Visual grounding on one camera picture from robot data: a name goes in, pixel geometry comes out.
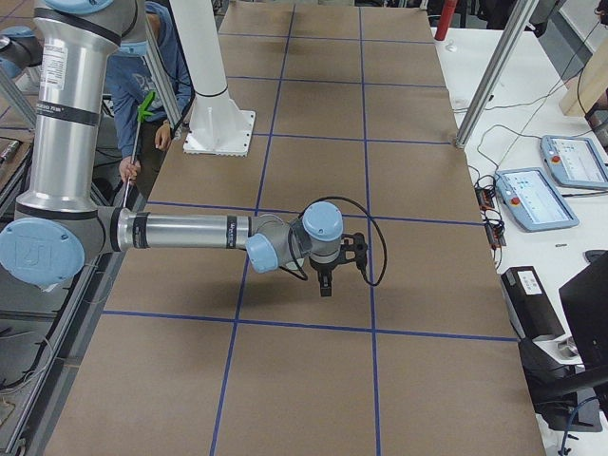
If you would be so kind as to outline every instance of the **white table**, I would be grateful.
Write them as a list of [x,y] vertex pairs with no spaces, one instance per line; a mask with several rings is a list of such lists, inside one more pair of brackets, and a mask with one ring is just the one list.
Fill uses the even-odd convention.
[[[457,124],[465,114],[458,111],[467,107],[484,74],[485,67],[501,36],[499,31],[452,28],[444,42],[437,42],[437,52],[450,92],[452,107],[455,109]],[[487,107],[516,105],[532,102],[548,94],[560,81],[560,75],[553,68],[538,39],[531,32],[523,34],[513,55],[506,65]],[[546,99],[523,134],[528,135],[578,135],[588,131],[589,125],[583,118],[565,117],[561,113],[559,101],[565,94],[561,86]],[[468,163],[482,175],[493,174],[494,164],[482,157],[477,147],[483,134],[495,124],[503,124],[521,132],[534,111],[542,104],[538,101],[529,106],[494,109],[484,112],[473,135],[466,145]],[[592,138],[602,151],[593,134]],[[516,135],[495,127],[484,138],[480,149],[488,157],[498,162],[500,169],[515,169],[530,166],[544,167],[540,151],[540,141],[534,138],[518,138],[503,159],[505,151],[515,141]],[[476,173],[471,178],[477,179]],[[584,193],[576,189],[561,189],[562,193]],[[559,287],[586,265],[583,252],[592,249],[608,249],[608,196],[585,199],[568,199],[568,203],[580,220],[579,226],[565,230],[527,233],[520,228],[507,210],[502,208],[505,222],[503,260],[498,273],[514,266],[534,266],[548,297],[569,335],[568,326],[560,304]],[[580,359],[563,358],[557,351],[557,341],[544,342],[541,347],[559,362],[579,363]],[[600,456],[608,454],[608,421],[601,414],[604,431],[601,433],[577,433],[579,441],[568,440],[576,456]]]

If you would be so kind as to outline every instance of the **screen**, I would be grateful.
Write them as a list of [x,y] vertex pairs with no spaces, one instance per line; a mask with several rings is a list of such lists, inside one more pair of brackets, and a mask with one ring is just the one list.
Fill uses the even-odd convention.
[[586,141],[554,138],[552,142],[570,181],[606,182],[600,170],[603,164]]
[[553,189],[538,171],[520,171],[503,175],[522,202],[532,223],[552,223],[572,219]]
[[[608,254],[562,286],[560,299],[585,368],[608,365]],[[608,377],[595,391],[608,416]]]

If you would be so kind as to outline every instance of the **blue sweater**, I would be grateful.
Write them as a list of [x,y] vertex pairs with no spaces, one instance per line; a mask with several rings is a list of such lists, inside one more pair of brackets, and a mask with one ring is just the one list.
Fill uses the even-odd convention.
[[[159,50],[166,70],[171,75],[169,79],[178,100],[178,108],[183,112],[190,101],[190,77],[181,58],[171,14],[167,8],[153,2],[146,2],[145,10],[157,14],[161,19]],[[121,149],[123,157],[130,157],[137,128],[137,106],[156,86],[143,58],[121,55],[112,55],[108,59],[105,83],[110,90],[114,104],[118,147]],[[166,119],[167,115],[158,92],[154,103],[148,110],[153,112],[153,115],[147,119],[149,122]]]

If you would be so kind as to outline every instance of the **blue tape line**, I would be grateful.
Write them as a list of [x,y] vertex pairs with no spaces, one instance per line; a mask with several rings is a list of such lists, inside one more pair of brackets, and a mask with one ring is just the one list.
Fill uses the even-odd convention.
[[238,206],[221,206],[214,204],[195,204],[191,202],[174,202],[174,201],[149,201],[148,204],[155,206],[177,206],[177,207],[198,207],[201,209],[221,209],[228,211],[243,211],[243,212],[255,212],[256,209],[252,207],[238,207]]
[[365,83],[365,84],[366,84],[366,86],[447,88],[445,85],[430,85],[430,84],[400,84],[400,83]]
[[[365,153],[365,193],[366,193],[366,206],[368,213],[371,214],[371,191],[370,191],[370,162],[368,154],[368,116],[366,112],[365,103],[365,63],[364,56],[365,50],[363,47],[363,17],[361,8],[359,12],[359,46],[360,46],[360,57],[361,57],[361,100],[363,106],[363,146]],[[371,221],[367,219],[368,224],[368,244],[370,249],[370,276],[369,281],[373,283],[373,248],[371,236]],[[371,320],[371,362],[373,370],[373,407],[374,407],[374,423],[375,423],[375,437],[376,437],[376,456],[382,456],[382,433],[380,428],[380,386],[378,382],[378,341],[376,338],[376,307],[375,307],[375,294],[373,287],[370,287],[370,320]]]
[[7,114],[7,112],[9,112],[9,109],[10,109],[10,106],[7,107],[2,114],[0,114],[0,121]]
[[370,328],[356,328],[353,326],[334,326],[334,325],[316,325],[309,323],[289,323],[283,321],[268,321],[268,320],[251,320],[251,319],[240,319],[239,324],[243,325],[255,325],[255,326],[274,326],[279,328],[301,328],[306,330],[328,330],[328,331],[341,331],[347,333],[373,333]]
[[378,334],[412,335],[416,337],[432,337],[439,339],[462,339],[462,340],[485,340],[489,342],[517,342],[515,337],[502,337],[498,335],[476,335],[476,334],[450,334],[444,332],[420,332],[400,330],[376,330]]
[[266,169],[268,166],[268,159],[270,157],[270,148],[271,148],[271,145],[273,142],[273,132],[275,131],[276,112],[278,111],[278,103],[280,101],[280,95],[281,95],[281,86],[283,83],[282,80],[283,80],[283,75],[285,74],[285,66],[287,64],[287,53],[289,51],[289,40],[290,40],[289,37],[292,33],[292,27],[294,26],[294,18],[295,18],[295,5],[292,8],[292,18],[289,23],[289,30],[287,32],[287,40],[285,41],[285,49],[283,51],[283,62],[281,64],[280,78],[278,81],[278,87],[276,88],[275,107],[273,108],[273,118],[271,119],[271,123],[270,123],[269,138],[268,138],[268,143],[266,144],[266,154],[264,156],[264,163],[262,165],[262,175],[259,180],[259,189],[257,190],[256,215],[258,214],[259,203],[261,202],[262,192],[264,190],[264,181],[266,179]]
[[280,81],[279,78],[268,78],[264,76],[226,76],[226,79],[249,79],[253,81]]
[[216,413],[216,422],[213,428],[213,437],[211,440],[211,447],[209,448],[209,456],[216,454],[216,446],[218,444],[219,425],[221,424],[221,414],[224,408],[224,400],[226,398],[226,389],[228,387],[228,376],[230,375],[230,368],[232,366],[232,355],[235,350],[235,341],[237,340],[237,329],[238,329],[238,316],[240,315],[240,307],[243,302],[243,295],[245,292],[245,281],[247,279],[247,271],[249,266],[249,260],[245,259],[243,266],[243,275],[240,281],[240,288],[238,290],[238,302],[237,310],[235,311],[235,319],[232,327],[232,333],[230,334],[230,346],[228,348],[228,355],[226,357],[226,365],[224,367],[224,376],[221,380],[221,390],[219,393],[218,411]]
[[[322,79],[297,79],[297,78],[270,78],[267,76],[226,76],[226,79],[244,79],[250,81],[288,81],[290,83],[314,83],[314,84],[362,84],[356,81],[332,81]],[[447,88],[445,85],[430,84],[405,84],[405,83],[363,83],[366,86],[387,86],[387,87],[421,87],[421,88]]]
[[[221,206],[213,204],[196,204],[193,202],[175,202],[175,201],[149,201],[148,204],[155,206],[176,206],[176,207],[196,207],[201,209],[218,209],[218,210],[231,210],[241,212],[276,212],[279,214],[299,214],[297,211],[288,211],[285,209],[272,209],[272,208],[253,208],[253,207],[239,207],[239,206]],[[344,217],[350,219],[366,219],[366,216],[358,214],[342,214]],[[376,220],[391,220],[391,221],[409,221],[413,223],[440,223],[448,225],[466,225],[466,226],[484,226],[480,221],[459,221],[459,220],[440,220],[432,218],[403,218],[403,217],[389,217],[389,216],[373,216]]]
[[194,321],[212,321],[215,323],[234,323],[233,318],[222,318],[218,316],[201,316],[201,315],[184,315],[178,313],[152,313],[152,312],[136,312],[136,311],[102,311],[104,315],[123,315],[123,316],[142,316],[145,318],[168,318],[171,320],[194,320]]
[[380,39],[366,39],[363,40],[366,43],[403,43],[407,45],[434,45],[432,41],[410,41],[410,40],[380,40]]
[[417,140],[370,140],[368,143],[395,143],[395,144],[426,144],[426,145],[451,145],[449,141],[417,141]]
[[480,221],[439,220],[432,218],[400,218],[388,216],[373,216],[376,220],[413,221],[416,223],[440,223],[446,225],[484,226]]
[[218,33],[219,36],[249,36],[255,38],[289,38],[288,35],[264,35],[264,34],[256,34],[256,33],[232,33],[222,31]]
[[[288,32],[288,38],[285,42],[285,51],[284,51],[284,55],[283,55],[283,64],[281,67],[281,78],[283,77],[283,72],[285,71],[285,62],[287,60],[287,50],[289,48],[289,35],[292,32],[292,26],[294,24],[294,17],[295,17],[295,5],[292,7],[292,17],[290,20],[290,24],[289,24],[289,32]],[[278,82],[278,87],[276,88],[276,98],[275,98],[275,109],[273,112],[273,119],[271,122],[271,126],[270,126],[270,137],[268,139],[268,143],[266,144],[266,155],[264,157],[264,164],[262,167],[262,174],[260,176],[259,179],[259,189],[257,191],[257,199],[256,199],[256,210],[254,212],[255,215],[258,214],[258,208],[259,208],[259,202],[261,200],[261,196],[262,196],[262,191],[263,191],[263,187],[264,187],[264,179],[266,176],[266,167],[268,165],[268,156],[270,154],[270,146],[271,146],[271,142],[273,140],[272,134],[273,134],[273,129],[275,127],[275,119],[276,119],[276,110],[278,107],[278,100],[279,100],[279,96],[280,96],[280,92],[281,92],[281,82]],[[232,355],[233,355],[233,351],[234,351],[234,346],[235,346],[235,340],[237,339],[237,330],[238,330],[238,318],[240,315],[240,307],[242,305],[242,300],[243,300],[243,295],[244,295],[244,291],[245,291],[245,281],[247,278],[247,271],[248,271],[248,266],[249,265],[249,259],[245,260],[245,266],[243,269],[243,276],[242,276],[242,280],[240,283],[240,290],[238,291],[238,304],[237,304],[237,311],[235,314],[235,323],[233,326],[233,330],[232,330],[232,335],[230,338],[230,349],[228,350],[228,357],[226,359],[226,367],[224,370],[224,378],[222,380],[222,384],[221,384],[221,394],[219,396],[219,403],[218,403],[218,414],[216,415],[216,424],[214,426],[214,431],[213,431],[213,440],[211,442],[211,448],[209,449],[209,456],[215,456],[216,454],[216,445],[218,442],[218,434],[219,434],[219,426],[221,423],[221,414],[223,411],[223,405],[224,405],[224,399],[225,399],[225,395],[226,395],[226,387],[228,385],[228,376],[230,375],[230,367],[232,364]]]
[[22,0],[21,2],[19,2],[19,5],[17,5],[15,8],[13,8],[9,14],[7,14],[6,16],[4,16],[2,19],[0,19],[0,24],[4,22],[5,19],[9,19],[11,17],[11,15],[16,12],[17,10],[19,10],[24,3],[26,3],[28,0]]
[[271,136],[275,138],[299,138],[303,140],[329,140],[329,141],[355,141],[361,143],[363,138],[336,138],[333,136],[308,136],[308,135],[290,135],[287,133],[273,133]]
[[298,40],[320,40],[320,41],[355,41],[364,43],[402,43],[408,45],[435,45],[432,41],[410,41],[410,40],[380,40],[380,39],[361,39],[361,38],[339,38],[339,37],[326,37],[326,36],[299,36],[299,35],[266,35],[256,33],[233,33],[233,32],[220,32],[219,36],[248,36],[256,38],[294,38]]
[[254,320],[254,319],[239,319],[226,318],[219,316],[204,316],[204,315],[184,315],[178,313],[152,313],[152,312],[137,312],[137,311],[102,311],[104,315],[122,315],[135,316],[142,318],[166,318],[171,320],[191,320],[191,321],[208,321],[211,323],[238,323],[242,325],[252,326],[278,326],[283,328],[302,328],[310,330],[325,330],[325,331],[341,331],[354,333],[378,333],[390,335],[410,335],[414,337],[430,337],[440,339],[464,339],[464,340],[487,340],[490,342],[517,342],[515,337],[502,337],[498,335],[480,335],[480,334],[457,334],[447,332],[424,332],[424,331],[405,331],[405,330],[383,330],[372,328],[357,328],[351,326],[338,325],[318,325],[314,323],[293,323],[284,321],[269,321],[269,320]]

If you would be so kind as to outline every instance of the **red object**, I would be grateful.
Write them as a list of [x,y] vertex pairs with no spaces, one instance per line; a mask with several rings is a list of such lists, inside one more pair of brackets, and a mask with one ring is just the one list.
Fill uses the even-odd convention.
[[449,25],[452,22],[456,5],[458,5],[458,0],[446,0],[444,3],[444,8],[441,11],[441,18],[439,19],[439,25],[437,26],[437,31],[435,32],[435,40],[444,41],[446,39],[447,29],[449,29]]

